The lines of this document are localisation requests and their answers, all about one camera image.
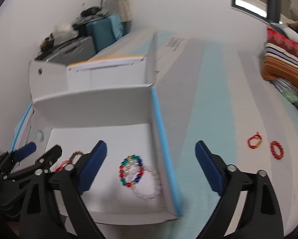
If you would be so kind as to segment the teal suitcase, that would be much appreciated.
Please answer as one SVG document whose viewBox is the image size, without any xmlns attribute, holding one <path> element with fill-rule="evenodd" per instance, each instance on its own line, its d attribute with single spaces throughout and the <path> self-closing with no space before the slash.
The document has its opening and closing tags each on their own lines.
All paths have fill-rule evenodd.
<svg viewBox="0 0 298 239">
<path fill-rule="evenodd" d="M 109 15 L 86 24 L 88 36 L 93 38 L 96 53 L 111 46 L 124 35 L 124 26 L 119 14 Z"/>
</svg>

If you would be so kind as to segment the red cord bracelet gold plate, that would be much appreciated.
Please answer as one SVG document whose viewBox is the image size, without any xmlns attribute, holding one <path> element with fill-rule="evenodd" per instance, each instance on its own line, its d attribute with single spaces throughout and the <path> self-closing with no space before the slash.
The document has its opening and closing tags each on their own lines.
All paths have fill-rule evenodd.
<svg viewBox="0 0 298 239">
<path fill-rule="evenodd" d="M 65 160 L 63 161 L 56 169 L 55 171 L 61 171 L 67 164 L 69 164 L 70 161 L 69 160 Z"/>
</svg>

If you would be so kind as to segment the striped bed sheet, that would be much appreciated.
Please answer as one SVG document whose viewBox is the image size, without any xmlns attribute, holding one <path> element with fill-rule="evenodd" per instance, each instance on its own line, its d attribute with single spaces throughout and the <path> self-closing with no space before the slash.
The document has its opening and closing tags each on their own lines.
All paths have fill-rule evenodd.
<svg viewBox="0 0 298 239">
<path fill-rule="evenodd" d="M 267 171 L 285 234 L 298 225 L 298 111 L 261 77 L 256 53 L 184 33 L 142 29 L 104 49 L 100 57 L 144 55 L 157 34 L 158 68 L 179 70 L 172 88 L 157 86 L 170 142 L 183 216 L 155 225 L 102 225 L 109 238 L 195 238 L 219 201 L 194 154 L 203 140 L 227 164 Z"/>
</svg>

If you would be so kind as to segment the open blue white cardboard box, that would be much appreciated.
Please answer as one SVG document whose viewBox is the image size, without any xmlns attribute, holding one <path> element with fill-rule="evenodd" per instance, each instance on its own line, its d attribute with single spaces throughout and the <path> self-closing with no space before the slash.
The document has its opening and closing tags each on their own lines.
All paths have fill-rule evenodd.
<svg viewBox="0 0 298 239">
<path fill-rule="evenodd" d="M 36 152 L 20 163 L 24 168 L 54 145 L 62 147 L 63 162 L 102 140 L 106 158 L 82 194 L 97 223 L 155 224 L 182 214 L 156 90 L 156 55 L 153 36 L 146 55 L 70 66 L 30 63 L 32 102 L 11 148 L 36 144 Z"/>
</svg>

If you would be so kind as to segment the striped orange pillow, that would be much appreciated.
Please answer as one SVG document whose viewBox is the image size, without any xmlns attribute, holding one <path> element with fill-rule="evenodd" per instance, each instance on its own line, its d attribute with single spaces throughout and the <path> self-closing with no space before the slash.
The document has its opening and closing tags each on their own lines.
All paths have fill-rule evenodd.
<svg viewBox="0 0 298 239">
<path fill-rule="evenodd" d="M 266 33 L 261 76 L 266 81 L 283 78 L 298 88 L 298 44 L 271 27 Z"/>
</svg>

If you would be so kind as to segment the floral quilt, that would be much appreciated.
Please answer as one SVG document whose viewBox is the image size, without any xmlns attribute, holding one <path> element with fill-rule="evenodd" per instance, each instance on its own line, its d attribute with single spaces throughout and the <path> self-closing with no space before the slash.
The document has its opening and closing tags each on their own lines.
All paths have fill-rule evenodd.
<svg viewBox="0 0 298 239">
<path fill-rule="evenodd" d="M 274 79 L 271 83 L 298 110 L 298 88 L 283 78 Z"/>
</svg>

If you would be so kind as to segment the beige curtain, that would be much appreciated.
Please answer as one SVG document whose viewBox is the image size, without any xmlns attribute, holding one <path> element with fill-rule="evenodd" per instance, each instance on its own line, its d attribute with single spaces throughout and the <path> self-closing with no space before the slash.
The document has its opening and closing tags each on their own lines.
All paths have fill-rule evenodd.
<svg viewBox="0 0 298 239">
<path fill-rule="evenodd" d="M 118 11 L 122 22 L 130 22 L 132 20 L 132 12 L 129 0 L 117 0 Z"/>
</svg>

